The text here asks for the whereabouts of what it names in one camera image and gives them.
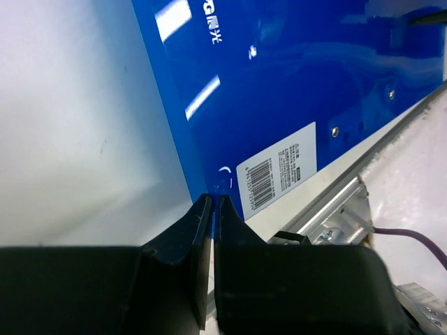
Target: white sticker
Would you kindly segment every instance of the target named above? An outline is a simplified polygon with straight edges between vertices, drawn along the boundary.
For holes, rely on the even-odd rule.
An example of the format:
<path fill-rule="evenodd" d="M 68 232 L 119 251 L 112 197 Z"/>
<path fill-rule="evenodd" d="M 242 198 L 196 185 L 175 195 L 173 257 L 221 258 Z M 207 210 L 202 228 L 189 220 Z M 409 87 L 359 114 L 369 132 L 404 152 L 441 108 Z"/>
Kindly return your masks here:
<path fill-rule="evenodd" d="M 237 166 L 245 219 L 316 173 L 315 127 L 313 122 Z"/>

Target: purple wire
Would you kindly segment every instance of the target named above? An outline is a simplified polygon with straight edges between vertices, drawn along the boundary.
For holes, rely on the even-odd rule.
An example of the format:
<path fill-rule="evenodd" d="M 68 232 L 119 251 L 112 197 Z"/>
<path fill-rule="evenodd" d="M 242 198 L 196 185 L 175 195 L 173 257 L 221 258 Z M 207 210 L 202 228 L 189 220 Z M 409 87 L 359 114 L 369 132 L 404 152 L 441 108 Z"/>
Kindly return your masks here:
<path fill-rule="evenodd" d="M 422 235 L 419 232 L 408 229 L 389 229 L 389 228 L 374 228 L 376 234 L 381 235 L 395 235 L 395 236 L 407 236 L 413 239 L 417 239 L 420 243 L 428 248 L 432 254 L 440 261 L 444 269 L 447 270 L 447 255 L 439 248 L 431 239 Z"/>

